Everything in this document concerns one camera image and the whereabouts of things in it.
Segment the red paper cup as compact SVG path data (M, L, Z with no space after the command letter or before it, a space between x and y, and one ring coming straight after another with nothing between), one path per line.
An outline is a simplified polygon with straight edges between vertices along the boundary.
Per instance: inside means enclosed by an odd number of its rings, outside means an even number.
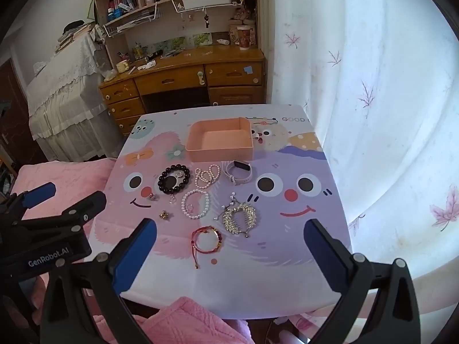
M238 26L237 34L240 50L248 50L250 48L250 26Z

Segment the yellow mug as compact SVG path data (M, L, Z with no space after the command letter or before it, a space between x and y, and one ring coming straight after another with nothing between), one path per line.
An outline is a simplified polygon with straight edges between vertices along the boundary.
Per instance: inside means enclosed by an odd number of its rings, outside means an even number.
M130 69L130 62L129 60L121 60L116 64L116 69L119 74L125 73Z

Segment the wooden desk with drawers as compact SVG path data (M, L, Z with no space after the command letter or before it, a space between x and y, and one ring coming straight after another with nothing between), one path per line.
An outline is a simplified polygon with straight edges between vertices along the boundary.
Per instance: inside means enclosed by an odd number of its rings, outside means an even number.
M150 69L117 75L99 90L117 128L127 136L144 114L265 103L264 63L256 47L198 47L160 58Z

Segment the pink quilted blanket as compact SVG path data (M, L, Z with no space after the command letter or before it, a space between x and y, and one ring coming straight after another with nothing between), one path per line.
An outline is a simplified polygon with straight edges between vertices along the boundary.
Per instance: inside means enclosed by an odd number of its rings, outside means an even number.
M114 167L114 159L95 162L46 162L24 165L11 188L12 194L31 191L52 182L53 197L25 212L25 220L59 215L93 192L103 189ZM134 315L140 327L155 343L252 343L246 321L220 319L187 297L181 297L158 312Z

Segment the wooden bookshelf hutch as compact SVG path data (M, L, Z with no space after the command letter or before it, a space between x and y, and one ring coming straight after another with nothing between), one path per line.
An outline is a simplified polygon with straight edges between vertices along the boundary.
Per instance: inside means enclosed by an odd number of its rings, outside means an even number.
M257 0L185 9L183 0L93 0L112 66L156 50L236 43L237 23L257 26Z

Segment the cartoon printed table mat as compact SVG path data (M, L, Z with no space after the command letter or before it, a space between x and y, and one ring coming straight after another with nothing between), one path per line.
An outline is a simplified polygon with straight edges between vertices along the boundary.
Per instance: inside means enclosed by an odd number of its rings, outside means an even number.
M201 120L250 121L250 183L233 185L223 162L192 162L189 128ZM174 172L182 171L176 178ZM157 237L125 293L154 308L189 297L221 318L301 314L338 298L304 241L317 219L345 247L351 242L339 191L300 106L211 106L140 116L110 173L107 206L93 221L94 253L109 252L141 220ZM154 193L156 200L147 199ZM177 202L170 203L174 194ZM193 214L187 205L195 207ZM165 210L173 215L162 220Z

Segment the white band smartwatch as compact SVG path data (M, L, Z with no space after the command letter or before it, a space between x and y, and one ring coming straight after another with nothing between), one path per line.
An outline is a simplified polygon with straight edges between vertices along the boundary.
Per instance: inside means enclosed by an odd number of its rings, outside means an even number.
M225 177L228 178L233 185L250 183L253 177L252 166L248 162L236 160L223 162L222 169Z

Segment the white floral curtain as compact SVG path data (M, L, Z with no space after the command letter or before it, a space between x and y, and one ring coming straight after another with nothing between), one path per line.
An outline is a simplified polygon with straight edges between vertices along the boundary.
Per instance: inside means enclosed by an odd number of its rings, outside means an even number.
M432 0L270 0L270 90L302 106L353 248L420 277L458 256L458 39Z

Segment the white storage box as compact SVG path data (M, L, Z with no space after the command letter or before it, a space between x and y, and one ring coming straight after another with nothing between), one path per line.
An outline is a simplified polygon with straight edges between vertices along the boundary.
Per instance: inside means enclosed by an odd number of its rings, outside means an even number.
M199 9L211 5L227 5L231 4L232 0L183 0L183 7L189 9Z

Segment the small gold flower brooch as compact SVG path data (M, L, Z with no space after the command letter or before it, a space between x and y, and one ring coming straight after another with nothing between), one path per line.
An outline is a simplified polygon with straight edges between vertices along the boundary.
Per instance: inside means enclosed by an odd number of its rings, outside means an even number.
M165 210L163 210L161 213L160 213L160 218L162 220L170 220L171 218L173 217L173 215Z

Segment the white lace covered furniture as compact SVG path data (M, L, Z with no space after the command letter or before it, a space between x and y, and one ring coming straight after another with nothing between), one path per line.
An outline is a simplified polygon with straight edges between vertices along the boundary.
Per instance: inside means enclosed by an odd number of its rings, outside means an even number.
M34 69L26 88L29 127L46 159L116 158L124 138L99 90L111 69L105 47L82 34Z

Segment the pink plastic tray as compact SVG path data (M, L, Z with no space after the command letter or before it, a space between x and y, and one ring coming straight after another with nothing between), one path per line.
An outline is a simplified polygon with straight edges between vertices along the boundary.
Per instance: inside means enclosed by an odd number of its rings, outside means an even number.
M237 117L195 122L185 147L192 162L251 161L254 143L250 121Z

